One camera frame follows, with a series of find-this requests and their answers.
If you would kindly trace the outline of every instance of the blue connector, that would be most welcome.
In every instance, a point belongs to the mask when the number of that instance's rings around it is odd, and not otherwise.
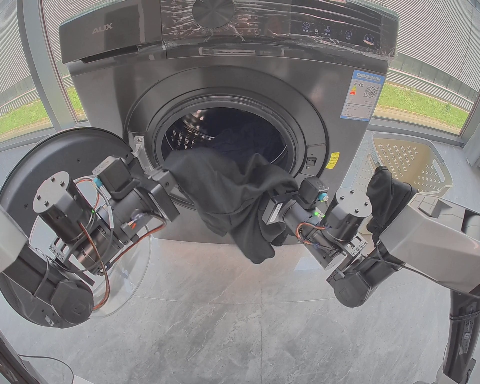
[[[93,182],[96,184],[98,188],[100,188],[103,185],[102,180],[100,180],[98,177],[94,178]]]
[[[328,195],[323,192],[318,195],[318,201],[321,201],[322,203],[328,200]]]

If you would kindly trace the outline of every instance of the control panel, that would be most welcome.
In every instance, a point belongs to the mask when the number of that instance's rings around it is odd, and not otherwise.
[[[353,2],[293,0],[290,33],[378,51],[382,16]]]
[[[315,47],[322,43],[377,54],[395,54],[398,16],[348,0],[161,0],[162,39],[237,36]]]

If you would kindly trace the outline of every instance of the grass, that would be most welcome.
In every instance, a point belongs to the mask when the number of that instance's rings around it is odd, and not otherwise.
[[[83,111],[75,88],[68,88],[67,94],[75,111],[77,113]],[[38,99],[0,116],[0,134],[45,119],[48,119],[47,111],[45,111],[42,102]]]
[[[443,121],[447,125],[462,128],[468,112],[441,100],[426,96],[412,88],[385,84],[378,106],[406,110],[418,115]]]
[[[74,87],[67,89],[72,106],[77,113],[83,112],[82,104]],[[462,128],[468,112],[441,100],[426,96],[415,89],[385,84],[378,100],[378,106],[397,108],[411,113],[437,119],[447,125]],[[40,100],[21,106],[0,116],[0,134],[12,129],[48,119]]]

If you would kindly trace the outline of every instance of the energy label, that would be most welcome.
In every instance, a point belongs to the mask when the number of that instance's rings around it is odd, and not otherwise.
[[[341,118],[369,121],[384,85],[385,76],[353,71]]]

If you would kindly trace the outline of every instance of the black cloth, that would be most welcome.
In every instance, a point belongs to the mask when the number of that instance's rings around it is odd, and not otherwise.
[[[373,236],[376,244],[380,234],[398,216],[411,198],[418,193],[410,184],[398,181],[385,166],[375,170],[368,183],[367,196],[372,204],[372,220],[367,224],[367,230]]]
[[[298,190],[291,175],[260,154],[241,165],[210,148],[174,151],[163,168],[173,174],[210,230],[220,236],[229,233],[255,264],[274,257],[271,243],[282,242],[286,226],[266,225],[262,214],[272,190]]]
[[[283,143],[276,128],[261,117],[252,115],[248,121],[230,121],[212,141],[205,144],[239,164],[246,164],[259,153],[269,162],[282,152]]]

